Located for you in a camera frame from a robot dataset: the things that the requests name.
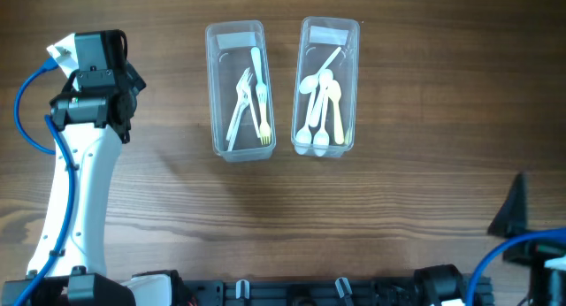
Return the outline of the white spoon bowl toward robot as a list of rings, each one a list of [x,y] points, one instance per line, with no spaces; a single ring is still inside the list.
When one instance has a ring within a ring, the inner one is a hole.
[[[316,90],[313,90],[310,94],[310,99],[309,99],[309,104],[308,104],[308,107],[307,107],[307,112],[306,112],[306,115],[305,115],[304,125],[297,132],[296,137],[295,137],[295,139],[300,144],[307,145],[307,144],[311,143],[312,134],[309,130],[309,122],[310,122],[310,115],[311,115],[313,107],[314,107],[315,98],[316,98]]]

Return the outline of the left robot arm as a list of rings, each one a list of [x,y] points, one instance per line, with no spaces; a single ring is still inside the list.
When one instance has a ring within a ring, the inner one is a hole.
[[[4,284],[4,305],[186,305],[176,271],[143,272],[125,282],[106,276],[103,239],[111,176],[138,94],[146,84],[127,60],[119,30],[70,34],[49,46],[32,78],[61,68],[67,81],[45,122],[54,149],[21,135],[56,164],[41,238],[26,277]]]

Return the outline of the white short plastic fork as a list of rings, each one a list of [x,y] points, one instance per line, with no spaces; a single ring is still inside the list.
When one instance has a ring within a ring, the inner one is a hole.
[[[253,47],[250,50],[252,63],[256,72],[256,96],[259,104],[266,104],[267,101],[267,88],[263,80],[261,51],[258,47]]]

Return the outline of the clear plastic container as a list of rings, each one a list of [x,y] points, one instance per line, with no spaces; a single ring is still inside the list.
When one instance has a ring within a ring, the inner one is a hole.
[[[300,83],[306,76],[316,73],[337,47],[341,47],[341,51],[327,68],[333,72],[333,80],[340,84],[340,115],[345,141],[341,145],[337,145],[334,141],[333,105],[327,95],[325,129],[330,138],[328,148],[321,149],[313,144],[314,136],[320,128],[320,120],[318,126],[309,126],[312,134],[311,143],[300,144],[295,137],[304,125],[310,94],[313,91],[301,94]],[[297,154],[313,157],[341,157],[352,149],[356,132],[359,48],[360,26],[352,19],[308,17],[303,21],[295,76],[291,130],[291,142]]]
[[[212,24],[206,29],[205,43],[214,152],[226,162],[246,162],[269,158],[276,146],[276,134],[264,26],[258,20]],[[267,88],[267,122],[272,133],[271,143],[263,145],[261,136],[256,137],[248,106],[242,114],[233,150],[228,151],[226,134],[237,101],[236,84],[248,67],[253,74],[249,85],[257,122],[259,126],[261,123],[256,96],[256,72],[250,54],[253,47],[258,47],[261,51],[263,80]]]

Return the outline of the white plastic knife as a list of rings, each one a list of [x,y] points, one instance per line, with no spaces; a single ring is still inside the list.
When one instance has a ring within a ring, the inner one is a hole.
[[[237,107],[234,111],[233,123],[229,127],[229,134],[228,134],[228,138],[227,138],[227,140],[228,140],[227,150],[228,151],[233,150],[233,146],[235,144],[236,137],[238,135],[238,131],[239,131],[239,127],[240,127],[242,114],[248,106],[249,106],[249,102],[242,101],[237,105]]]

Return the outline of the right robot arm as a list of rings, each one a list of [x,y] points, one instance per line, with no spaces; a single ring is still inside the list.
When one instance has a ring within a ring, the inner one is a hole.
[[[528,305],[565,303],[565,232],[528,228],[528,183],[518,173],[507,198],[494,216],[487,233],[513,243],[502,252],[506,263],[530,269]]]

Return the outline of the cream yellow plastic fork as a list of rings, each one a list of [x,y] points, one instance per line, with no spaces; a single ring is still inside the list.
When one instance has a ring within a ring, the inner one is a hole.
[[[268,122],[267,122],[267,104],[266,102],[261,102],[259,104],[259,109],[260,109],[260,118],[261,118],[261,123],[259,126],[259,131],[260,131],[260,136],[261,136],[261,142],[263,145],[268,145],[271,143],[271,127],[269,126]]]

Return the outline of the clear right plastic container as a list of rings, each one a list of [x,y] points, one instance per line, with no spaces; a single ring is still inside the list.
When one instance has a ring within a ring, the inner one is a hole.
[[[340,115],[345,141],[341,145],[337,145],[334,141],[333,105],[327,95],[325,129],[330,138],[328,148],[321,149],[313,144],[314,136],[320,128],[320,120],[318,126],[309,126],[312,134],[311,143],[300,144],[295,137],[304,125],[310,94],[313,91],[301,94],[300,83],[306,76],[316,73],[337,47],[341,47],[341,51],[327,68],[333,72],[333,80],[340,84]],[[297,154],[313,157],[341,157],[352,149],[356,132],[359,48],[360,26],[352,19],[308,17],[303,21],[295,76],[291,130],[291,142]]]

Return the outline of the cream yellow plastic spoon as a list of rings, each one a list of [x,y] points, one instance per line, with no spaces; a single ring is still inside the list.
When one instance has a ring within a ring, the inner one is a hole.
[[[340,115],[341,89],[338,81],[331,81],[327,94],[333,105],[333,138],[337,145],[341,145],[345,141],[345,136]]]

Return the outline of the clear left plastic container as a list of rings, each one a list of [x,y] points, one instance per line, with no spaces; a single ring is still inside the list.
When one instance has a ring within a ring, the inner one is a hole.
[[[276,134],[264,26],[258,20],[212,24],[206,29],[205,43],[214,152],[226,162],[246,162],[269,158],[276,146]],[[256,137],[248,106],[242,114],[233,150],[228,151],[226,134],[237,101],[236,84],[248,67],[253,74],[249,85],[257,122],[259,126],[261,123],[256,96],[256,72],[250,54],[253,47],[258,47],[261,51],[263,80],[267,88],[267,122],[272,133],[271,143],[263,145],[261,136]]]

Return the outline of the white slim plastic spoon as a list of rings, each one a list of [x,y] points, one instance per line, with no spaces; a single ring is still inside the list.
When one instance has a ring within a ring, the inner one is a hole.
[[[317,145],[321,149],[327,149],[330,140],[329,134],[326,132],[325,129],[327,107],[328,107],[328,97],[327,97],[327,93],[324,93],[322,100],[320,128],[318,129],[313,139],[313,144]]]

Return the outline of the white short plastic spoon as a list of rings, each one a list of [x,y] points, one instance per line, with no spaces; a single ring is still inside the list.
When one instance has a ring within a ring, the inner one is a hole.
[[[319,75],[319,92],[317,94],[317,99],[314,103],[312,112],[310,114],[309,126],[311,127],[318,126],[321,117],[322,104],[324,101],[324,93],[328,88],[328,84],[332,80],[333,80],[333,72],[328,68],[324,69]]]

